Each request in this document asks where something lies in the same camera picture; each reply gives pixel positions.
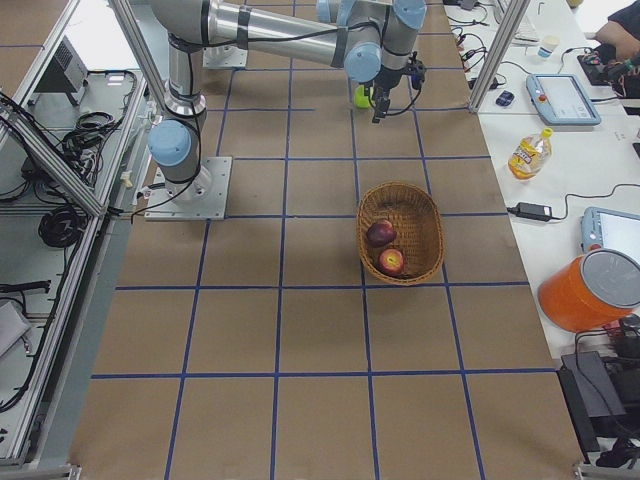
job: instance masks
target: white cup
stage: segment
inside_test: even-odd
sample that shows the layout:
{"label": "white cup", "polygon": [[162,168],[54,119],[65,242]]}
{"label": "white cup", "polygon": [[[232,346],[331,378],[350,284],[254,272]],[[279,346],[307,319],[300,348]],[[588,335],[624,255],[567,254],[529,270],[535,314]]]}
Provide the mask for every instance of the white cup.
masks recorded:
{"label": "white cup", "polygon": [[542,58],[549,58],[556,47],[560,45],[560,39],[555,35],[547,35],[540,42],[538,55]]}

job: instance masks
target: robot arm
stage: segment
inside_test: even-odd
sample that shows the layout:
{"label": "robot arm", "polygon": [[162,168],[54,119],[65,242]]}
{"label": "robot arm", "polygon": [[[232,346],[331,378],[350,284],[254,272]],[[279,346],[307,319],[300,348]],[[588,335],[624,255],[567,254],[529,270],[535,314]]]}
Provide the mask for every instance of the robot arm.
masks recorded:
{"label": "robot arm", "polygon": [[424,67],[412,53],[426,15],[424,0],[318,0],[321,21],[288,17],[222,0],[151,0],[169,32],[166,119],[149,134],[169,197],[181,203],[207,194],[211,175],[200,162],[200,132],[206,118],[201,93],[203,48],[234,44],[344,68],[365,85],[373,122],[387,115],[389,93],[404,75],[420,90]]}
{"label": "robot arm", "polygon": [[414,86],[424,80],[422,64],[412,57],[426,15],[424,0],[393,0],[392,5],[318,0],[318,16],[325,23],[220,0],[152,0],[151,7],[170,32],[170,96],[165,101],[180,115],[187,114],[189,104],[204,109],[193,98],[200,89],[202,48],[223,40],[242,49],[344,68],[352,80],[373,87],[376,123],[386,116],[389,92],[402,76],[412,76]]}

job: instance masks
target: wicker basket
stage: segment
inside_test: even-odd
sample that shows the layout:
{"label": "wicker basket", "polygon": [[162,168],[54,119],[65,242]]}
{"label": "wicker basket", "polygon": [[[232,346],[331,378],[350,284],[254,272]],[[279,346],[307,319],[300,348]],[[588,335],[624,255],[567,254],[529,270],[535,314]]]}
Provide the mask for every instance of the wicker basket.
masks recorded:
{"label": "wicker basket", "polygon": [[[398,235],[389,245],[372,247],[367,243],[367,230],[383,219],[393,224]],[[389,182],[369,190],[358,208],[357,235],[362,264],[383,282],[423,283],[442,265],[444,241],[438,208],[431,197],[415,185]],[[376,268],[380,253],[386,248],[396,248],[404,255],[404,271],[397,277],[385,275]]]}

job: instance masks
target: tablet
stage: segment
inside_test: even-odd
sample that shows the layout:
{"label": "tablet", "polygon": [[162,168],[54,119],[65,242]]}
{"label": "tablet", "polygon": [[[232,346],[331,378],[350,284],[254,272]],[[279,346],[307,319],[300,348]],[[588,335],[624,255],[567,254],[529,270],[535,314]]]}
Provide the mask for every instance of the tablet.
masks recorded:
{"label": "tablet", "polygon": [[547,125],[598,125],[600,115],[575,75],[529,75],[527,91]]}
{"label": "tablet", "polygon": [[582,250],[609,248],[640,264],[640,215],[589,207],[582,217]]}

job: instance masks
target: brown paper floor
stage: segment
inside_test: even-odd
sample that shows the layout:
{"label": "brown paper floor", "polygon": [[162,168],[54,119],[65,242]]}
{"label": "brown paper floor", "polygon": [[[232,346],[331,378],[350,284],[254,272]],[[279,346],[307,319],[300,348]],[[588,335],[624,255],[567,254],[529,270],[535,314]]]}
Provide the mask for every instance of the brown paper floor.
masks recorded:
{"label": "brown paper floor", "polygon": [[[424,95],[380,125],[341,71],[253,52],[208,75],[204,153],[234,156],[228,216],[136,221],[72,449],[83,478],[572,478],[577,442],[441,5],[426,25]],[[408,101],[403,83],[393,106]],[[443,214],[427,284],[359,263],[358,199],[387,180]]]}
{"label": "brown paper floor", "polygon": [[13,96],[68,0],[0,1],[0,90]]}

